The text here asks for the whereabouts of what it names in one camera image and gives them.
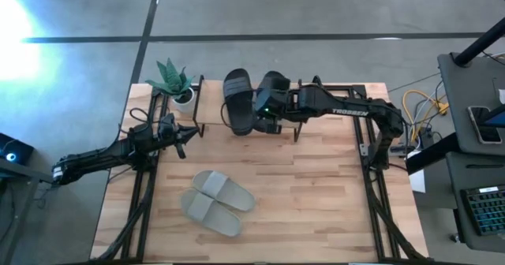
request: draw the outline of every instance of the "concrete floor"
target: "concrete floor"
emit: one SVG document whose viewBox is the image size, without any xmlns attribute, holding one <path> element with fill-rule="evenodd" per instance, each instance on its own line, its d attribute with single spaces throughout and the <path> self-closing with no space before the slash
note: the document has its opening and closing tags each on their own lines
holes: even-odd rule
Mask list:
<svg viewBox="0 0 505 265">
<path fill-rule="evenodd" d="M 0 131 L 37 149 L 50 171 L 70 152 L 108 145 L 118 129 L 138 43 L 16 44 L 15 37 L 142 35 L 151 0 L 0 0 Z M 483 32 L 503 17 L 503 0 L 159 0 L 152 35 L 260 33 Z M 274 69 L 296 80 L 385 82 L 395 88 L 438 72 L 436 56 L 473 39 L 150 43 L 140 82 L 159 79 L 156 60 L 171 57 L 189 75 L 222 79 L 237 67 L 252 80 Z M 505 50 L 500 40 L 489 53 Z M 398 89 L 431 94 L 440 77 Z M 411 98 L 412 109 L 417 100 Z M 452 133 L 450 116 L 434 129 Z M 15 264 L 86 260 L 103 200 L 106 172 L 90 174 L 33 207 Z M 476 252 L 447 239 L 449 210 L 419 207 L 430 256 L 496 264 L 503 254 Z"/>
</svg>

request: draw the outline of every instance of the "succulent plant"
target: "succulent plant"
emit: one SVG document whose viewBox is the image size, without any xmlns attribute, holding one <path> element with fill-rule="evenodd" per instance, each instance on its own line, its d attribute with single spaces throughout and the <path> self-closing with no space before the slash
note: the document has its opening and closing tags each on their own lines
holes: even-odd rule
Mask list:
<svg viewBox="0 0 505 265">
<path fill-rule="evenodd" d="M 166 60 L 166 65 L 158 61 L 156 61 L 156 64 L 158 64 L 163 83 L 157 83 L 153 80 L 146 80 L 145 82 L 154 88 L 160 89 L 163 93 L 170 95 L 174 99 L 183 97 L 191 87 L 191 81 L 194 78 L 191 77 L 188 79 L 185 75 L 184 70 L 186 67 L 182 68 L 181 73 L 179 73 L 170 58 Z"/>
</svg>

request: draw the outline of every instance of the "smartphone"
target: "smartphone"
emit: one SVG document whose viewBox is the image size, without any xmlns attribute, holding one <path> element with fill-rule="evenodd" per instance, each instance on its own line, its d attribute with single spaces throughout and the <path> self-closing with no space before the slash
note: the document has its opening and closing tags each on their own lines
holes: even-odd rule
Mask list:
<svg viewBox="0 0 505 265">
<path fill-rule="evenodd" d="M 482 118 L 486 118 L 489 114 L 489 108 L 485 106 L 469 106 L 468 112 L 473 128 L 477 133 L 477 137 L 482 144 L 501 144 L 502 138 L 499 136 L 498 130 L 495 127 L 480 126 L 477 123 L 481 122 Z"/>
</svg>

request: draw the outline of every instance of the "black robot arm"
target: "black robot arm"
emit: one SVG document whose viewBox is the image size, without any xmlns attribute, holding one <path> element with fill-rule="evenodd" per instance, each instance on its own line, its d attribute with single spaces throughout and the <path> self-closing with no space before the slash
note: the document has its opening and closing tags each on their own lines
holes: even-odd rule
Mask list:
<svg viewBox="0 0 505 265">
<path fill-rule="evenodd" d="M 144 170 L 151 166 L 149 153 L 169 146 L 175 146 L 179 157 L 185 159 L 182 145 L 198 133 L 198 129 L 176 125 L 173 114 L 165 116 L 159 126 L 159 132 L 153 135 L 151 125 L 137 125 L 128 131 L 125 139 L 116 140 L 109 147 L 61 158 L 53 166 L 54 183 L 67 185 L 85 174 L 125 164 Z"/>
<path fill-rule="evenodd" d="M 371 118 L 380 132 L 376 142 L 368 148 L 368 164 L 378 170 L 386 170 L 389 167 L 388 152 L 391 142 L 403 134 L 401 110 L 383 99 L 335 96 L 320 84 L 308 84 L 291 90 L 285 89 L 285 84 L 274 85 L 276 89 L 263 88 L 257 93 L 255 109 L 262 118 L 259 122 L 264 120 L 271 126 L 276 125 L 276 121 L 280 119 L 307 122 L 309 118 L 318 118 L 325 114 Z M 279 128 L 265 129 L 279 132 Z"/>
</svg>

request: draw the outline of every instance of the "computer keyboard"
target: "computer keyboard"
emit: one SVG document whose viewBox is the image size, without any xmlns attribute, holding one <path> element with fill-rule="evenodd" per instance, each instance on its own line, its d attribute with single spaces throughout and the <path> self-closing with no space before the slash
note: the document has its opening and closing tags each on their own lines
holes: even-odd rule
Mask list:
<svg viewBox="0 0 505 265">
<path fill-rule="evenodd" d="M 505 233 L 505 185 L 465 189 L 461 195 L 478 235 Z"/>
</svg>

